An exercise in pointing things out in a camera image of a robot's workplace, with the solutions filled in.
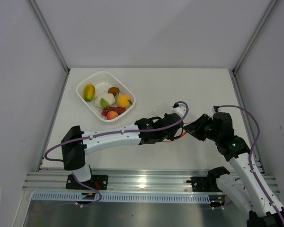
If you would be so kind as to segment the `orange fruit with leaf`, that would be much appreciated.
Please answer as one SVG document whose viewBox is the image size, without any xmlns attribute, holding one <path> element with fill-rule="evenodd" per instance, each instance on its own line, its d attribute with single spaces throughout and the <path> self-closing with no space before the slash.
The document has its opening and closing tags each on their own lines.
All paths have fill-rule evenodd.
<svg viewBox="0 0 284 227">
<path fill-rule="evenodd" d="M 117 98 L 117 105 L 121 108 L 129 108 L 133 103 L 131 97 L 128 95 L 120 95 Z"/>
</svg>

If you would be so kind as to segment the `red grape bunch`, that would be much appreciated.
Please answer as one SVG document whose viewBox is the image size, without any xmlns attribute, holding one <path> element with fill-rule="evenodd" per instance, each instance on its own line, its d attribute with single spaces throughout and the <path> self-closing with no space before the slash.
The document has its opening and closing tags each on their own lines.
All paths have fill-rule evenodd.
<svg viewBox="0 0 284 227">
<path fill-rule="evenodd" d="M 102 112 L 101 112 L 101 115 L 102 116 L 107 116 L 107 114 L 109 112 L 116 112 L 118 115 L 121 115 L 123 114 L 127 109 L 126 108 L 123 108 L 123 107 L 105 107 L 103 108 Z"/>
</svg>

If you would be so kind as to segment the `red orange peach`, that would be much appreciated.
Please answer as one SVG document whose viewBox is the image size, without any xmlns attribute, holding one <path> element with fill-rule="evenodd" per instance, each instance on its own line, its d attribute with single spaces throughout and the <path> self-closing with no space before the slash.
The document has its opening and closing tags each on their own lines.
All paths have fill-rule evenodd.
<svg viewBox="0 0 284 227">
<path fill-rule="evenodd" d="M 107 120 L 113 120 L 118 117 L 119 114 L 116 111 L 109 111 L 106 115 Z"/>
</svg>

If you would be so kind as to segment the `white cauliflower with leaves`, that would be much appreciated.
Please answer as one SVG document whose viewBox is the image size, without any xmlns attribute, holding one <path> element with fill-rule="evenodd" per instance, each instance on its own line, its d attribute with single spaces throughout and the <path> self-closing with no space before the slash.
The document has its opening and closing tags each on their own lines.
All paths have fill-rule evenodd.
<svg viewBox="0 0 284 227">
<path fill-rule="evenodd" d="M 115 97 L 110 93 L 103 93 L 96 97 L 95 106 L 100 108 L 109 107 L 115 103 Z"/>
</svg>

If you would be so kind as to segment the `clear zip top bag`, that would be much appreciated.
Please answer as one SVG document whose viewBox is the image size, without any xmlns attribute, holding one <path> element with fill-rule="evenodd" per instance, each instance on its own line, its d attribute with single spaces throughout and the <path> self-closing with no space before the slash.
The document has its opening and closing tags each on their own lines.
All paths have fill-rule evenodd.
<svg viewBox="0 0 284 227">
<path fill-rule="evenodd" d="M 158 105 L 156 108 L 153 109 L 153 111 L 151 112 L 151 117 L 155 117 L 155 116 L 159 116 L 161 118 L 164 117 L 164 114 L 171 114 L 172 112 L 172 106 L 168 105 L 167 103 L 162 103 L 160 105 Z M 186 118 L 183 120 L 184 125 L 188 125 L 192 122 L 194 122 L 196 120 L 196 116 L 189 111 L 189 113 L 187 114 Z M 186 136 L 186 132 L 182 129 L 179 129 L 176 134 L 175 134 L 175 139 L 174 140 L 178 140 L 184 136 Z"/>
</svg>

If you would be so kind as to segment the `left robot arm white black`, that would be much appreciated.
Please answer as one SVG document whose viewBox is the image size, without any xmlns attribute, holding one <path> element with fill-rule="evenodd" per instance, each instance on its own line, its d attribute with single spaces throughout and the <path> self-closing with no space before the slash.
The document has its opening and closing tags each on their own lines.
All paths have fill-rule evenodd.
<svg viewBox="0 0 284 227">
<path fill-rule="evenodd" d="M 82 189 L 88 189 L 93 185 L 93 177 L 85 156 L 118 146 L 173 141 L 179 137 L 176 133 L 183 126 L 183 119 L 177 113 L 166 113 L 163 118 L 142 118 L 114 131 L 82 131 L 80 126 L 73 126 L 61 140 L 64 170 L 75 175 Z"/>
</svg>

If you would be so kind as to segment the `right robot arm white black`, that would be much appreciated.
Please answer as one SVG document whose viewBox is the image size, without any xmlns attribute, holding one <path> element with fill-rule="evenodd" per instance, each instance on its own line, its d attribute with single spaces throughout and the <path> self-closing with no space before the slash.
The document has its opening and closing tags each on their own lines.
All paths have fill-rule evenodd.
<svg viewBox="0 0 284 227">
<path fill-rule="evenodd" d="M 197 140 L 215 142 L 217 150 L 232 166 L 241 187 L 224 167 L 208 172 L 207 187 L 223 191 L 232 202 L 247 213 L 248 227 L 284 227 L 284 205 L 274 195 L 253 163 L 252 151 L 245 140 L 235 135 L 229 113 L 217 112 L 212 117 L 203 114 L 184 130 Z"/>
</svg>

